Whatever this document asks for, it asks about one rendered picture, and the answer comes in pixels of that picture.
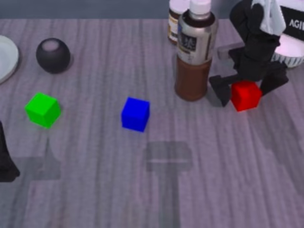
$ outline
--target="blue cube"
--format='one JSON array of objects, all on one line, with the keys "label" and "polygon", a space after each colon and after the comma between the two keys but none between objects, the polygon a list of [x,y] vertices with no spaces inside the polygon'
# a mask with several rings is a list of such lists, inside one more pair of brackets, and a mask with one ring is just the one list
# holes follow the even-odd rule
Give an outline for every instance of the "blue cube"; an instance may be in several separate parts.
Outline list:
[{"label": "blue cube", "polygon": [[150,116],[150,102],[128,97],[123,111],[123,128],[144,132]]}]

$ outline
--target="green cube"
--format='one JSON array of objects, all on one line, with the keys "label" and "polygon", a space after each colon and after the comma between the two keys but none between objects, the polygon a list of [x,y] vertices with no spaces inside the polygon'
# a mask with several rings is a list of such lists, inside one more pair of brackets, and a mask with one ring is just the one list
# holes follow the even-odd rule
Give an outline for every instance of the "green cube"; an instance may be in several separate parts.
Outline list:
[{"label": "green cube", "polygon": [[30,121],[45,128],[50,128],[61,114],[57,99],[40,92],[28,102],[25,111]]}]

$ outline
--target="table surface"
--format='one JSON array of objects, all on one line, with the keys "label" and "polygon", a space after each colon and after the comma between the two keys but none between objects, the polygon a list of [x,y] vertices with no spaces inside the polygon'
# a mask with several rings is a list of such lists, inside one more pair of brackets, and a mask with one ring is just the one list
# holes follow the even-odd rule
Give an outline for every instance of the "table surface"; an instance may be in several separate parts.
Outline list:
[{"label": "table surface", "polygon": [[[212,90],[198,102],[173,89],[167,20],[1,20],[20,48],[0,85],[0,119],[21,171],[0,184],[1,228],[302,228],[304,66],[290,82],[237,113]],[[69,46],[60,75],[35,59],[45,38]],[[217,46],[239,42],[221,20]],[[233,73],[215,56],[210,75]],[[26,117],[36,92],[62,115],[43,129]],[[151,102],[145,133],[121,127],[128,96]]]}]

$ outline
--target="jar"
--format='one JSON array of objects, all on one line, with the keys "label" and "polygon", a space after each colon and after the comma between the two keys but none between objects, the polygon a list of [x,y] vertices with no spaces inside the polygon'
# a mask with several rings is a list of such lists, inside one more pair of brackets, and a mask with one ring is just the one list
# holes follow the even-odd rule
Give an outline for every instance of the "jar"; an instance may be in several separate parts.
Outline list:
[{"label": "jar", "polygon": [[180,15],[188,10],[190,0],[170,0],[169,2],[169,21],[168,39],[171,43],[177,44],[177,27]]}]

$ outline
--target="white dish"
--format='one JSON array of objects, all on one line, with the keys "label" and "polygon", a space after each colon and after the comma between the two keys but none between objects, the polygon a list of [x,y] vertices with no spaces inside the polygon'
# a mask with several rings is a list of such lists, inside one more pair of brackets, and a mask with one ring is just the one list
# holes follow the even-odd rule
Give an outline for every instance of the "white dish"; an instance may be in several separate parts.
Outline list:
[{"label": "white dish", "polygon": [[15,72],[18,59],[19,51],[15,43],[5,36],[0,36],[0,84]]},{"label": "white dish", "polygon": [[288,68],[297,67],[304,62],[303,41],[282,34],[280,43],[272,56],[272,61],[284,62]]}]

